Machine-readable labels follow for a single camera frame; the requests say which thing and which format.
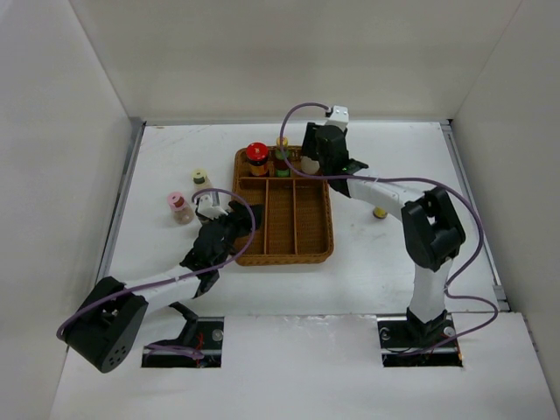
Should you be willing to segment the grey lid white shaker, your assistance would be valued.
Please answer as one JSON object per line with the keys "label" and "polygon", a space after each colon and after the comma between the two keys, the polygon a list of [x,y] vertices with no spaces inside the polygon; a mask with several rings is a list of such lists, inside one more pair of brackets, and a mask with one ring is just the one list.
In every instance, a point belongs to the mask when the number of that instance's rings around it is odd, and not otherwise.
{"label": "grey lid white shaker", "polygon": [[319,162],[307,156],[301,157],[300,164],[301,171],[307,175],[316,175],[320,170]]}

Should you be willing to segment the green label yellow cap bottle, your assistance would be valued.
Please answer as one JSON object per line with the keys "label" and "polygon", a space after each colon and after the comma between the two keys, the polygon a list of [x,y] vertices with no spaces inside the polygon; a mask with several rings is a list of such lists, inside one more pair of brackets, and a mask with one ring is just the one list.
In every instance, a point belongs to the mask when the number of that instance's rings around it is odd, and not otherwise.
{"label": "green label yellow cap bottle", "polygon": [[276,177],[288,178],[291,175],[291,168],[287,161],[291,159],[289,141],[285,136],[276,139],[276,148],[273,155],[274,173]]}

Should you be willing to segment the red lid sauce jar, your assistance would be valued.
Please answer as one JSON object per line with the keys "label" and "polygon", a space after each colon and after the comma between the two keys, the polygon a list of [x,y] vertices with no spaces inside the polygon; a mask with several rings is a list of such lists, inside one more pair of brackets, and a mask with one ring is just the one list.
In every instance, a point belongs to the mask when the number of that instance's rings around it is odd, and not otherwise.
{"label": "red lid sauce jar", "polygon": [[269,148],[266,144],[253,142],[245,150],[248,161],[249,172],[254,177],[268,177],[269,170]]}

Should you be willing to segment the yellow lid spice jar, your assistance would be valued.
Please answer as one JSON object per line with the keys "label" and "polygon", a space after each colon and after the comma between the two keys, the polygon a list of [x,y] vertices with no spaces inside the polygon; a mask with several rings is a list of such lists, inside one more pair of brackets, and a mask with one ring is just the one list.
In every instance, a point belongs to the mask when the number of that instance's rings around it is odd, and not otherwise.
{"label": "yellow lid spice jar", "polygon": [[198,168],[192,171],[192,182],[197,198],[214,194],[214,185],[204,169]]}

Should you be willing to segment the pink lid spice jar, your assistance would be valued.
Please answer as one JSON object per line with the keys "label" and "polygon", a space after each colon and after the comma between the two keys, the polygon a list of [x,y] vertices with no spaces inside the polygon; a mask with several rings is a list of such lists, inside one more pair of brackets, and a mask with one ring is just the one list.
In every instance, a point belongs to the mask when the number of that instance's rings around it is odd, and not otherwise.
{"label": "pink lid spice jar", "polygon": [[167,203],[173,219],[179,225],[187,225],[193,221],[194,211],[181,192],[171,192],[167,196]]}

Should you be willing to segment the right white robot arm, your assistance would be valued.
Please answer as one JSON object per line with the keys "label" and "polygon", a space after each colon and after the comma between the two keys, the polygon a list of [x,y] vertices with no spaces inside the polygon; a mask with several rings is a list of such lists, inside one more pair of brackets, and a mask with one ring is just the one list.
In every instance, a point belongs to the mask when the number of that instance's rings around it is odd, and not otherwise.
{"label": "right white robot arm", "polygon": [[309,122],[302,156],[318,163],[334,191],[380,207],[402,223],[405,248],[415,264],[405,332],[414,347],[428,346],[445,328],[445,282],[466,240],[465,230],[443,187],[422,192],[374,181],[367,164],[349,157],[346,133]]}

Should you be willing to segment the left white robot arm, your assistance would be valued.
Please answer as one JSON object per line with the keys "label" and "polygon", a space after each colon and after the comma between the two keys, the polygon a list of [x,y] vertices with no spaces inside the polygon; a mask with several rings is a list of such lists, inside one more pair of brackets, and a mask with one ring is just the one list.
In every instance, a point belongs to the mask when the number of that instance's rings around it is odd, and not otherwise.
{"label": "left white robot arm", "polygon": [[200,298],[220,278],[220,269],[235,261],[251,242],[263,221],[264,205],[231,201],[230,209],[202,225],[185,258],[174,268],[153,277],[120,282],[112,276],[99,280],[79,309],[59,327],[56,336],[106,374],[128,356],[144,317],[167,306],[177,306],[187,318],[176,318],[166,328],[167,341],[158,345],[181,355],[199,358],[187,349],[196,339],[196,315],[181,302]]}

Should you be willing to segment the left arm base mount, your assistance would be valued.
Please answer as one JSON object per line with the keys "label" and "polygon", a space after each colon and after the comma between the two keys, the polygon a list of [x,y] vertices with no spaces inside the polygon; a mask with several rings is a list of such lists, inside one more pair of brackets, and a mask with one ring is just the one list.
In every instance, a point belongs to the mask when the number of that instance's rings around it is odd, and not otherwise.
{"label": "left arm base mount", "polygon": [[185,320],[176,338],[143,349],[142,368],[220,368],[224,342],[223,317],[199,317],[180,302],[169,305]]}

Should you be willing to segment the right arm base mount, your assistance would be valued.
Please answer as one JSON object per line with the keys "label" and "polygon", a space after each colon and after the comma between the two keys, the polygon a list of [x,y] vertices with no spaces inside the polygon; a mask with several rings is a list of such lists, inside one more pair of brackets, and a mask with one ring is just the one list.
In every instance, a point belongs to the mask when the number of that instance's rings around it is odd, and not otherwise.
{"label": "right arm base mount", "polygon": [[450,314],[418,324],[407,315],[377,318],[381,362],[385,368],[462,368],[462,355]]}

